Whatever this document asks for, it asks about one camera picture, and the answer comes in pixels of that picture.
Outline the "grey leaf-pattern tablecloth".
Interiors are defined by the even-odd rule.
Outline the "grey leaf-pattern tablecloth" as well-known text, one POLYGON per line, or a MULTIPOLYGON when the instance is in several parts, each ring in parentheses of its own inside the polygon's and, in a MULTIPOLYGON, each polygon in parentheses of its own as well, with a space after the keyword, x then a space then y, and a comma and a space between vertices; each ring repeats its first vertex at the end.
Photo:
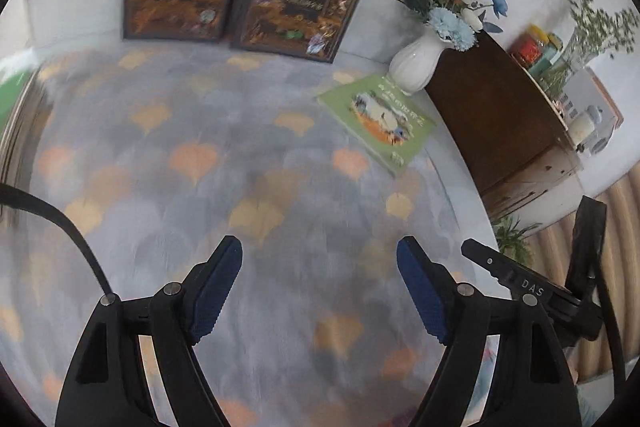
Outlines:
POLYGON ((406 425, 442 346, 397 270, 416 237, 485 294, 460 253, 494 243, 442 126, 389 173, 318 101, 383 65, 226 46, 124 43, 41 62, 22 184, 72 220, 125 299, 180 281, 232 234, 243 263, 196 355, 235 426, 406 425))

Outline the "colourful jars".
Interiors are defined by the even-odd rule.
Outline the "colourful jars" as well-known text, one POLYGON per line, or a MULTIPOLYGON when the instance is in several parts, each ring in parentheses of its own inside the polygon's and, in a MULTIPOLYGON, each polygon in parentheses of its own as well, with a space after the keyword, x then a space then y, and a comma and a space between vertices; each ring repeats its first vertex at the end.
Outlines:
POLYGON ((562 51, 564 42, 553 32, 529 25, 509 49, 510 57, 534 78, 551 67, 552 60, 562 51))

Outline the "dark wooden cabinet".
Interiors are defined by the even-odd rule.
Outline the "dark wooden cabinet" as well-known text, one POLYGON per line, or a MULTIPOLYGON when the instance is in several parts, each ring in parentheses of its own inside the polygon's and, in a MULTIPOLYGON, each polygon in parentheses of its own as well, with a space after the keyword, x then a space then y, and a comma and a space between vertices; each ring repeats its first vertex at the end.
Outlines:
POLYGON ((548 96, 486 32, 465 52, 442 52, 425 91, 491 220, 514 213, 582 169, 548 96))

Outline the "white ceramic vase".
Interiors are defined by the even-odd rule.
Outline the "white ceramic vase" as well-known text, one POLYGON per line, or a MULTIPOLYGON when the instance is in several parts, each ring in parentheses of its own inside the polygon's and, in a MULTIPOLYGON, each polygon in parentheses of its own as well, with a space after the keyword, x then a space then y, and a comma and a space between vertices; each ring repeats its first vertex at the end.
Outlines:
POLYGON ((423 90, 434 75, 439 57, 450 44, 431 27, 425 27, 420 38, 395 54, 388 65, 386 78, 406 95, 423 90))

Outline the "green sprig plant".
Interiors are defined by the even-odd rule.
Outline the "green sprig plant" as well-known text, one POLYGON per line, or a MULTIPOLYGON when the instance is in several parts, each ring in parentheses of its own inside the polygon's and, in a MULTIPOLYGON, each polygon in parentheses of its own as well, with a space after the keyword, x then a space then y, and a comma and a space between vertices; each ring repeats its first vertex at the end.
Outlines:
POLYGON ((600 55, 609 58, 631 54, 636 47, 639 14, 631 8, 609 13, 596 8, 594 0, 567 0, 574 30, 559 57, 540 76, 542 90, 551 100, 576 72, 600 55))

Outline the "black right-hand gripper device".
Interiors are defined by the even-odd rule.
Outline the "black right-hand gripper device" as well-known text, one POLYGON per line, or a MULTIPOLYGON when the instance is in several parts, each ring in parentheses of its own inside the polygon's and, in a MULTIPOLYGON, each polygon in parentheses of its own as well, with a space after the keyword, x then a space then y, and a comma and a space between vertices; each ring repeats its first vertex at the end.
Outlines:
POLYGON ((543 306, 562 348, 570 349, 582 339, 594 341, 605 335, 614 389, 620 392, 626 383, 626 367, 602 261, 606 221, 608 207, 604 202, 587 196, 580 200, 562 275, 542 272, 541 262, 527 262, 524 239, 500 242, 496 251, 468 239, 462 244, 462 255, 487 270, 514 298, 537 301, 543 306))

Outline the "green cover book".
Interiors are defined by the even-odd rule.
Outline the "green cover book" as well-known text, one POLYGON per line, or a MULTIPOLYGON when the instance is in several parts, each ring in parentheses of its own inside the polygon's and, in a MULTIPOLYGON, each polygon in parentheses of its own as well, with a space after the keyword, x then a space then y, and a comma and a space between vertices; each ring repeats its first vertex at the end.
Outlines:
POLYGON ((380 75, 326 91, 318 102, 393 174, 421 153, 436 127, 410 96, 380 75))

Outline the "blue artificial flowers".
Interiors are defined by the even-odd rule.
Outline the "blue artificial flowers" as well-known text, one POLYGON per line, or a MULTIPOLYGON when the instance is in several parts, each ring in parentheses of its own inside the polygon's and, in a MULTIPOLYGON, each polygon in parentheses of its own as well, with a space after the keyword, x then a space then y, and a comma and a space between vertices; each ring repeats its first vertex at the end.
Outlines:
POLYGON ((476 35, 484 31, 501 34, 503 29, 487 19, 508 16, 506 0, 402 0, 406 7, 443 42, 464 52, 475 46, 476 35))

